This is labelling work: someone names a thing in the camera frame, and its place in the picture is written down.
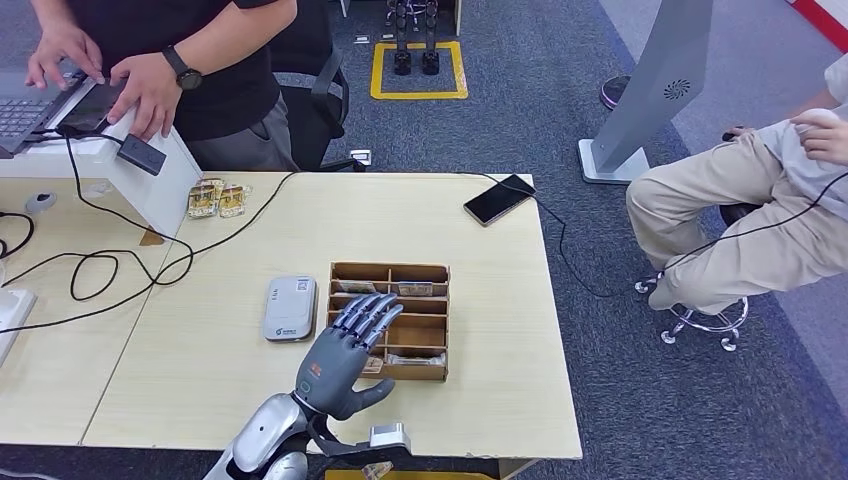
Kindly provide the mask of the standing person's right hand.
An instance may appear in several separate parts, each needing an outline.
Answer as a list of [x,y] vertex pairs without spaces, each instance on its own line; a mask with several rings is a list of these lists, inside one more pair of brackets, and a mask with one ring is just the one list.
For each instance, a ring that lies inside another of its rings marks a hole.
[[58,24],[45,28],[41,39],[30,56],[25,84],[46,89],[52,81],[61,90],[68,83],[58,66],[62,59],[70,59],[88,77],[103,84],[102,55],[97,44],[80,28],[70,24]]

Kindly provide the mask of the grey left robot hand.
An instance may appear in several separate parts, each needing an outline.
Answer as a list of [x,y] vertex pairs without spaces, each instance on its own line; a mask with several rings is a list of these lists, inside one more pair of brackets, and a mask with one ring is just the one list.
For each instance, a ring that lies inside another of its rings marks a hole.
[[403,309],[394,293],[353,298],[317,336],[302,361],[293,390],[298,401],[343,421],[384,400],[395,387],[392,378],[360,391],[353,386],[371,350]]

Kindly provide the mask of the standing person's left hand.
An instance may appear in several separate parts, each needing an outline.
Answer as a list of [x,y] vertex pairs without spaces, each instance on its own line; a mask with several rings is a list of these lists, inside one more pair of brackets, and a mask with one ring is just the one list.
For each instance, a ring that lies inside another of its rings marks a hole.
[[123,59],[110,71],[112,86],[120,80],[125,80],[125,85],[107,114],[108,123],[116,124],[134,107],[135,116],[129,130],[132,135],[144,141],[156,134],[167,138],[182,90],[165,56],[148,53]]

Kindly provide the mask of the seated person's left hand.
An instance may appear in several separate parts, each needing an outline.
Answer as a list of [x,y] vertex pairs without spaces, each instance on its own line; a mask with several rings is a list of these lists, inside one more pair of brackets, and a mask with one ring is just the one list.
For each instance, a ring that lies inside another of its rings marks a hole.
[[830,110],[812,109],[792,118],[809,159],[847,165],[847,122]]

